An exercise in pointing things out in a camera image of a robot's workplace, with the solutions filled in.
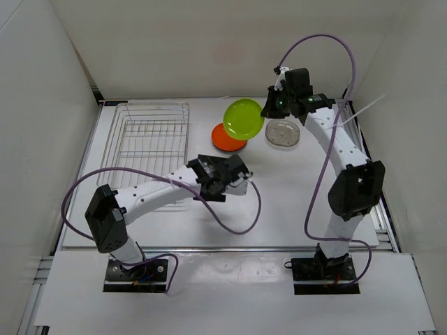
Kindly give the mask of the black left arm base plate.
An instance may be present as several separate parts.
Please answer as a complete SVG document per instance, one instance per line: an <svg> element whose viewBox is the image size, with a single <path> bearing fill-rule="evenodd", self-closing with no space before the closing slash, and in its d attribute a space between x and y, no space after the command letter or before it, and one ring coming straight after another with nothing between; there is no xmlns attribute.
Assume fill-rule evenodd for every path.
<svg viewBox="0 0 447 335"><path fill-rule="evenodd" d="M168 284L168 256L156 256L145 265L125 269L110 258L105 271L103 291L113 293L166 293Z"/></svg>

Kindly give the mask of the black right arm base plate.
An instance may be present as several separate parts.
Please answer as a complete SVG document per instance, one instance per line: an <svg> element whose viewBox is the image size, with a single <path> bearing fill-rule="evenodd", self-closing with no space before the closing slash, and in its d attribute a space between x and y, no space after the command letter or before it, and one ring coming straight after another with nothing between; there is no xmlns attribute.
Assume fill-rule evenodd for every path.
<svg viewBox="0 0 447 335"><path fill-rule="evenodd" d="M356 279L356 271L351 257L335 269L321 273L313 258L291 258L284 263L292 271L294 295L358 295L357 283L348 285Z"/></svg>

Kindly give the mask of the clear textured glass plate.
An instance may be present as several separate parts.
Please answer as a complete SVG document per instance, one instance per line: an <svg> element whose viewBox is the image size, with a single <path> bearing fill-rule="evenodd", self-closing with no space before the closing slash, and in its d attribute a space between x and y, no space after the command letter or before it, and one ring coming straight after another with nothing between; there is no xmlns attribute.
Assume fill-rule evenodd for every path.
<svg viewBox="0 0 447 335"><path fill-rule="evenodd" d="M269 147L277 151L293 151L300 141L299 137L266 137Z"/></svg>

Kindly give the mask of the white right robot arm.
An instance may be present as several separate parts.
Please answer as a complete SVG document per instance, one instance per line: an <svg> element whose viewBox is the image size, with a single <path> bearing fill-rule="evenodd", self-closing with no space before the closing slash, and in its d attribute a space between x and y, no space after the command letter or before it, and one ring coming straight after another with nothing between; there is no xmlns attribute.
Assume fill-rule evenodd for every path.
<svg viewBox="0 0 447 335"><path fill-rule="evenodd" d="M318 239L312 265L306 271L324 279L333 277L349 259L349 244L364 216L381 196L385 167L371 161L340 124L339 108L325 94L315 94L306 68L277 66L277 79L268 87L261 114L268 119L294 116L317 139L336 180L328 192L332 214L323 237Z"/></svg>

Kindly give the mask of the lime green plastic plate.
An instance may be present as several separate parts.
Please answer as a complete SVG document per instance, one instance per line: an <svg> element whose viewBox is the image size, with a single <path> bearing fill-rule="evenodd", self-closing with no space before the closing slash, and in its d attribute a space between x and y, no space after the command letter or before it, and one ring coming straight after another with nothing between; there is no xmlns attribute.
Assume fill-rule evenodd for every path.
<svg viewBox="0 0 447 335"><path fill-rule="evenodd" d="M264 124L261 110L259 103L249 98L231 103L223 115L224 130L235 140L250 140L256 137Z"/></svg>

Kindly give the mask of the orange plastic plate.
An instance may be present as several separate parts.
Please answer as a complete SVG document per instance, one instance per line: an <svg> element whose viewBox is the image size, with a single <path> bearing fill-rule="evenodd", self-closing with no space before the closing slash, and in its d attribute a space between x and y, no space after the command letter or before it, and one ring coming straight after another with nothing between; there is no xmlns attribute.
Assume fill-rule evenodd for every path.
<svg viewBox="0 0 447 335"><path fill-rule="evenodd" d="M219 150L234 152L241 150L247 144L246 140L236 140L229 136L222 123L217 124L211 132L212 144Z"/></svg>

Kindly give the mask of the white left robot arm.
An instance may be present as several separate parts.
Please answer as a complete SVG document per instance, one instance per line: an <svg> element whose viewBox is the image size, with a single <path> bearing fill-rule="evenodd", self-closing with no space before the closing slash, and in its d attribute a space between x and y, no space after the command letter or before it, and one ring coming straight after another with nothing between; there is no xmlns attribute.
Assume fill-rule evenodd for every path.
<svg viewBox="0 0 447 335"><path fill-rule="evenodd" d="M147 266L138 243L127 226L141 216L191 198L207 205L225 202L226 196L245 195L252 172L238 156L199 155L164 177L150 177L144 184L111 189L98 187L85 212L99 253L108 253L131 279L144 276Z"/></svg>

